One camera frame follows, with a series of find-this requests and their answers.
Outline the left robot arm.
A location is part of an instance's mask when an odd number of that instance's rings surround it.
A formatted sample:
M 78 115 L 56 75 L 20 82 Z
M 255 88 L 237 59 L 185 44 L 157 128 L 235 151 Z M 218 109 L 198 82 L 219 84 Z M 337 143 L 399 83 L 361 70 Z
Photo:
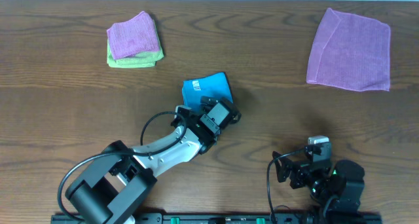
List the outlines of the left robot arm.
M 171 114 L 171 134 L 135 147 L 115 141 L 70 169 L 57 192 L 64 215 L 79 223 L 134 223 L 159 175 L 206 153 L 241 118 L 230 100 L 207 96 L 198 110 L 178 105 Z

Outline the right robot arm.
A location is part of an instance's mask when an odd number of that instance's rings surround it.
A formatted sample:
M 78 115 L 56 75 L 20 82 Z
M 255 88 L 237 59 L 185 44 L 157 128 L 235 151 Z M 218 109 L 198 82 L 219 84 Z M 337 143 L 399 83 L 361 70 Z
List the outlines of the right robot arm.
M 296 215 L 299 223 L 364 223 L 357 210 L 365 187 L 364 169 L 351 160 L 331 161 L 332 145 L 328 138 L 309 139 L 302 149 L 272 153 L 277 180 L 290 180 L 292 189 L 307 187 L 318 203 L 312 211 Z

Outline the blue microfiber cloth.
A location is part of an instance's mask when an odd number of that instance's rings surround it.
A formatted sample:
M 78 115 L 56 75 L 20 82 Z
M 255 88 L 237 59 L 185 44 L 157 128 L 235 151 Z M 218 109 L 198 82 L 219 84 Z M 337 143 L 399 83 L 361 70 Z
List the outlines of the blue microfiber cloth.
M 190 107 L 194 111 L 199 110 L 202 96 L 217 99 L 226 98 L 230 102 L 233 102 L 227 76 L 223 72 L 201 79 L 184 81 L 181 93 L 183 96 L 183 105 Z

